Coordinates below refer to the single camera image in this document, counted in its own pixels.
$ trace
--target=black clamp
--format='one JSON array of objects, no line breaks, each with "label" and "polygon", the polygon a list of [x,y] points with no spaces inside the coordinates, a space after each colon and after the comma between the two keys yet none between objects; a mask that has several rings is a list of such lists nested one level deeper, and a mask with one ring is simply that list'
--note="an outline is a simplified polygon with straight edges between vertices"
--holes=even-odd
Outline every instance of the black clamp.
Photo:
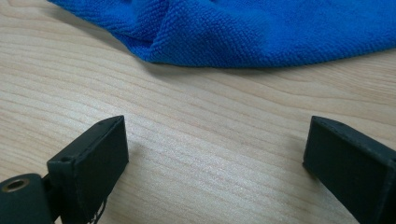
[{"label": "black clamp", "polygon": [[124,117],[102,120],[50,159],[43,178],[0,183],[0,223],[96,223],[127,163]]},{"label": "black clamp", "polygon": [[304,167],[360,223],[396,222],[396,152],[335,120],[313,117]]}]

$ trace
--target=small hole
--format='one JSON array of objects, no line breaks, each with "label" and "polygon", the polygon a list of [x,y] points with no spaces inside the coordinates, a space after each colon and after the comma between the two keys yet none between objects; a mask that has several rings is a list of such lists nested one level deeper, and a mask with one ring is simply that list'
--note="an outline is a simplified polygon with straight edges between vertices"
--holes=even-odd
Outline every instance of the small hole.
[{"label": "small hole", "polygon": [[61,161],[63,161],[63,162],[67,162],[67,161],[71,161],[71,160],[73,160],[73,157],[70,157],[70,156],[61,158]]},{"label": "small hole", "polygon": [[29,179],[17,179],[3,186],[2,191],[6,193],[10,193],[18,189],[23,189],[28,184],[29,184]]}]

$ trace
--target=black plastic part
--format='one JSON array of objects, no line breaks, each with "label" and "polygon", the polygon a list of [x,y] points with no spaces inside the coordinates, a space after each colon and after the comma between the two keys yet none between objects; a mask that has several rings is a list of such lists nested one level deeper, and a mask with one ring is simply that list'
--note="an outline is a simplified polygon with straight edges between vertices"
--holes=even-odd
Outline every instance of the black plastic part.
[{"label": "black plastic part", "polygon": [[47,195],[47,201],[49,204],[49,210],[52,221],[55,221],[61,212],[64,210],[64,196],[62,195],[62,189],[54,187],[50,183],[50,176],[46,175],[42,178],[44,191]]},{"label": "black plastic part", "polygon": [[341,122],[313,117],[304,167],[360,223],[395,223],[394,150]]},{"label": "black plastic part", "polygon": [[50,224],[52,218],[41,176],[18,175],[0,183],[1,224]]},{"label": "black plastic part", "polygon": [[96,123],[50,159],[50,183],[64,196],[62,222],[93,221],[127,163],[123,116]]}]

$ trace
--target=blue microfiber cloth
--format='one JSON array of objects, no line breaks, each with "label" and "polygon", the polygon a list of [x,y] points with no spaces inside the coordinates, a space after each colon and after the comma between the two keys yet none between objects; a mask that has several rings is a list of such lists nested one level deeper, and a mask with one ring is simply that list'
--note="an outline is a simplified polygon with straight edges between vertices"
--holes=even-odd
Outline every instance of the blue microfiber cloth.
[{"label": "blue microfiber cloth", "polygon": [[50,0],[152,63],[269,67],[396,47],[396,0]]}]

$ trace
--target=wood grain surface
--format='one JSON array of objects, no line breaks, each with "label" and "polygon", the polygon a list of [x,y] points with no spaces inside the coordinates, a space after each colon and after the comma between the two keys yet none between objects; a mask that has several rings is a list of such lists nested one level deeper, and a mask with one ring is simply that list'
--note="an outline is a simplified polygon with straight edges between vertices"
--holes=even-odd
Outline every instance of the wood grain surface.
[{"label": "wood grain surface", "polygon": [[124,115],[99,223],[357,223],[302,166],[311,116],[396,148],[396,50],[302,67],[145,63],[45,1],[0,0],[0,180]]}]

